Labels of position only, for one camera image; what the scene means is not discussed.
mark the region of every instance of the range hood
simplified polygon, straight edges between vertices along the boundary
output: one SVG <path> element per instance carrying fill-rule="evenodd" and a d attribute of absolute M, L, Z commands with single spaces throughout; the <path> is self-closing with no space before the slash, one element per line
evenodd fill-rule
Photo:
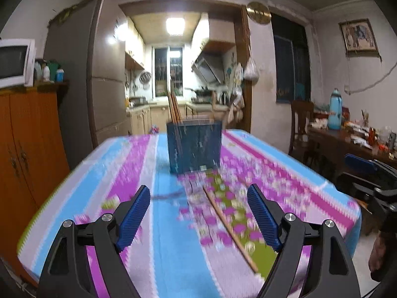
<path fill-rule="evenodd" d="M 192 65 L 193 71 L 206 85 L 225 84 L 222 56 L 202 53 Z"/>

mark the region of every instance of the person's hand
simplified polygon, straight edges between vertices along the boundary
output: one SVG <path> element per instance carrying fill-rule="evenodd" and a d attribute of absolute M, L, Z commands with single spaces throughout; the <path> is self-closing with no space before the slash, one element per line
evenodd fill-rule
<path fill-rule="evenodd" d="M 396 234 L 379 232 L 368 261 L 371 272 L 375 272 L 382 268 L 386 252 L 389 250 L 397 250 Z"/>

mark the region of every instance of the blue gripper pad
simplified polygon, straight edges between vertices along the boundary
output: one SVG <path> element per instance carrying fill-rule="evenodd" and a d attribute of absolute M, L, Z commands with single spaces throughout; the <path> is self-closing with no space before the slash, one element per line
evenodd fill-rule
<path fill-rule="evenodd" d="M 247 199 L 249 207 L 251 208 L 252 213 L 254 214 L 255 219 L 257 220 L 257 224 L 263 238 L 267 245 L 271 246 L 274 251 L 279 252 L 283 247 L 283 244 L 280 241 L 278 235 L 278 224 L 276 220 L 273 218 L 269 208 L 265 204 L 265 201 L 268 203 L 274 203 L 278 206 L 276 202 L 271 202 L 265 199 L 262 192 L 256 185 L 251 185 L 248 187 L 247 191 Z M 282 209 L 278 206 L 279 211 L 277 213 L 283 214 Z"/>
<path fill-rule="evenodd" d="M 123 221 L 119 224 L 119 239 L 116 243 L 116 247 L 121 252 L 127 246 L 130 246 L 134 240 L 135 234 L 143 220 L 143 217 L 150 205 L 150 190 L 146 186 L 141 186 L 136 192 L 134 197 L 128 201 L 123 202 L 116 209 L 123 211 L 123 205 L 131 206 L 127 212 L 123 212 L 125 217 Z"/>
<path fill-rule="evenodd" d="M 357 157 L 353 154 L 346 154 L 345 164 L 357 172 L 363 174 L 374 174 L 378 168 L 373 162 Z"/>

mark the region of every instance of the table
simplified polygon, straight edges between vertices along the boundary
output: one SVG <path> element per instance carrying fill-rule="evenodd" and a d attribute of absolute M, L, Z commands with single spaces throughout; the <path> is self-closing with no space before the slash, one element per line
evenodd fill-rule
<path fill-rule="evenodd" d="M 328 160 L 334 163 L 337 168 L 344 165 L 344 156 L 348 153 L 354 154 L 364 159 L 377 159 L 385 164 L 397 168 L 397 160 L 390 159 L 388 154 L 379 151 L 378 154 L 373 155 L 372 150 L 355 145 L 350 136 L 352 132 L 345 129 L 329 130 L 329 129 L 316 129 L 313 127 L 308 128 L 308 138 L 310 147 L 319 145 L 318 152 L 324 155 Z"/>
<path fill-rule="evenodd" d="M 38 279 L 62 221 L 86 223 L 112 213 L 145 184 L 152 194 L 150 207 L 132 245 L 121 253 L 142 298 L 256 297 L 276 255 L 249 210 L 251 183 L 304 221 L 333 219 L 353 254 L 361 225 L 354 200 L 272 146 L 246 132 L 227 130 L 216 174 L 171 175 L 165 134 L 108 139 L 42 206 L 20 240 L 18 257 Z M 260 275 L 225 232 L 203 187 L 223 209 Z M 87 247 L 87 254 L 98 296 L 108 297 L 94 248 Z M 295 287 L 306 273 L 309 254 L 305 247 Z"/>

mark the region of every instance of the refrigerator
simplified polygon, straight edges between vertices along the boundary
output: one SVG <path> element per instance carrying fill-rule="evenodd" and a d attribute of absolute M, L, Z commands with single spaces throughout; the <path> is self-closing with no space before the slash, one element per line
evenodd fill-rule
<path fill-rule="evenodd" d="M 59 62 L 69 81 L 58 113 L 71 169 L 98 146 L 101 131 L 126 120 L 125 42 L 114 37 L 123 22 L 112 0 L 86 0 L 49 24 L 44 59 Z"/>

